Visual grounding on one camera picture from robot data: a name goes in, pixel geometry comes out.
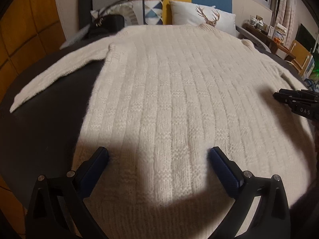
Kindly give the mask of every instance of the curtain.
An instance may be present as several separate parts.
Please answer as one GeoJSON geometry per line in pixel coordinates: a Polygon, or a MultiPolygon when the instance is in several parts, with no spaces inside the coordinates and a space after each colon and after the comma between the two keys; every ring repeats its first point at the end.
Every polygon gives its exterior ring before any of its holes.
{"type": "Polygon", "coordinates": [[[278,1],[279,0],[271,0],[270,9],[273,11],[272,21],[270,23],[271,26],[275,26],[277,12],[278,12],[278,1]]]}
{"type": "Polygon", "coordinates": [[[277,23],[279,23],[288,29],[286,42],[284,44],[286,47],[290,47],[290,44],[292,42],[295,17],[296,0],[280,0],[275,26],[277,25],[277,23]]]}

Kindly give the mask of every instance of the blue gripper pad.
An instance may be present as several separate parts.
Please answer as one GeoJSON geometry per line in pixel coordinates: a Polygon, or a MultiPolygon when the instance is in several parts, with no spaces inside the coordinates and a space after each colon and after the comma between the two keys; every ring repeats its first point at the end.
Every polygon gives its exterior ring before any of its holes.
{"type": "Polygon", "coordinates": [[[76,185],[78,195],[84,199],[91,195],[96,183],[104,171],[109,160],[106,148],[99,147],[91,158],[84,161],[76,171],[76,185]]]}
{"type": "Polygon", "coordinates": [[[209,151],[208,159],[228,196],[237,199],[239,188],[244,183],[242,170],[235,162],[230,161],[219,147],[213,147],[209,151]]]}

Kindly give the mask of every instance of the deer antler print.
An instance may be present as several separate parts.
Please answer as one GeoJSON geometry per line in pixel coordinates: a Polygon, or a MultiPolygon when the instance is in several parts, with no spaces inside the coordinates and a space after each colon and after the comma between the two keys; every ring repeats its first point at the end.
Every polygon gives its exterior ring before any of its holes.
{"type": "Polygon", "coordinates": [[[213,14],[214,14],[214,15],[213,15],[214,20],[210,21],[210,20],[206,17],[206,15],[205,15],[204,12],[203,12],[203,9],[202,9],[200,6],[196,6],[196,12],[198,12],[198,15],[199,15],[199,16],[201,16],[201,17],[204,18],[206,24],[211,25],[211,26],[213,26],[213,27],[216,26],[217,21],[218,21],[218,20],[220,19],[220,17],[221,17],[218,12],[212,11],[213,14]]]}

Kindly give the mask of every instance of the white pillow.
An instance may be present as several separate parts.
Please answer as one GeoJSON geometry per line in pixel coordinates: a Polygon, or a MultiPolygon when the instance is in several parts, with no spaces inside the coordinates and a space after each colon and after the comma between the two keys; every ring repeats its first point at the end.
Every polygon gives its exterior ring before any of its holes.
{"type": "Polygon", "coordinates": [[[196,11],[196,7],[199,6],[201,9],[203,9],[204,14],[210,21],[212,21],[214,19],[213,16],[215,16],[212,11],[217,11],[220,14],[220,18],[217,21],[215,28],[227,32],[230,35],[236,36],[235,14],[215,9],[215,6],[210,7],[190,2],[180,2],[173,0],[170,0],[169,3],[172,9],[173,25],[183,25],[189,23],[197,26],[199,24],[205,23],[205,19],[198,15],[198,12],[196,11]]]}

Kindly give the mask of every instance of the yellow chair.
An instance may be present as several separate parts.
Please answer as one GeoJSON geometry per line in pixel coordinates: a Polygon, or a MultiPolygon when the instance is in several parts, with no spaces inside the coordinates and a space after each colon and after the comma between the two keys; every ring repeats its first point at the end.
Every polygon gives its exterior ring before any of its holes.
{"type": "Polygon", "coordinates": [[[291,43],[289,50],[296,58],[288,63],[290,63],[298,71],[298,74],[302,76],[311,60],[311,53],[297,40],[294,40],[291,43]]]}

